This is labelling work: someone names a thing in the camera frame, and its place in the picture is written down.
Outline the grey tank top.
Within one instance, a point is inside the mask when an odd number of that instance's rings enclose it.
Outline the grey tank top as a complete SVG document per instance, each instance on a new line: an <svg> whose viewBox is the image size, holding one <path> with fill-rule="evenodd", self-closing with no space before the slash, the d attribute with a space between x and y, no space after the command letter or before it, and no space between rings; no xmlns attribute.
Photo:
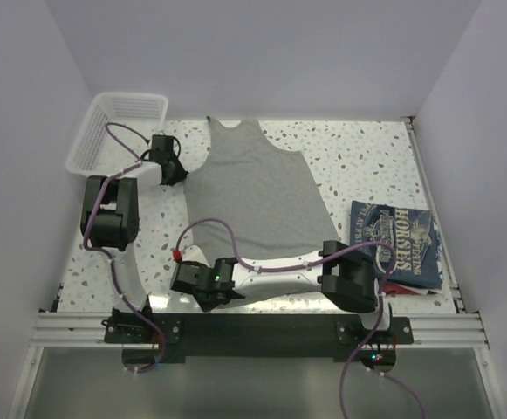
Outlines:
<svg viewBox="0 0 507 419"><path fill-rule="evenodd" d="M193 243L209 263L290 258L339 234L299 151L273 145L255 119L208 119L210 150L184 182Z"/></svg>

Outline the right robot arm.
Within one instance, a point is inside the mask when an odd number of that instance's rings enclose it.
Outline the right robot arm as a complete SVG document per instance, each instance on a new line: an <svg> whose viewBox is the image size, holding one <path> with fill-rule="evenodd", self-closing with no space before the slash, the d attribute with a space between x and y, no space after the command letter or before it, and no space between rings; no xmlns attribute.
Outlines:
<svg viewBox="0 0 507 419"><path fill-rule="evenodd" d="M206 313L284 295L318 292L341 311L360 316L365 337L381 343L394 331L373 260L359 245L325 241L320 251L291 258L218 258L209 266L192 246L175 252L170 289L194 298Z"/></svg>

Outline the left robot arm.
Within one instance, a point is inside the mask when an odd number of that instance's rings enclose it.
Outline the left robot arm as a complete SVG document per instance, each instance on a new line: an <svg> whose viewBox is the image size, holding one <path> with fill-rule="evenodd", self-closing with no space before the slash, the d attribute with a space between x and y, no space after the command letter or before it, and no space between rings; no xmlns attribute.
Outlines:
<svg viewBox="0 0 507 419"><path fill-rule="evenodd" d="M155 186L174 186L187 178L179 160L181 143L172 135L155 134L149 150L135 163L113 175L86 178L80 231L83 247L101 254L110 271L113 310L131 313L125 334L145 342L154 334L154 321L145 315L149 298L140 280L134 244L140 231L139 193Z"/></svg>

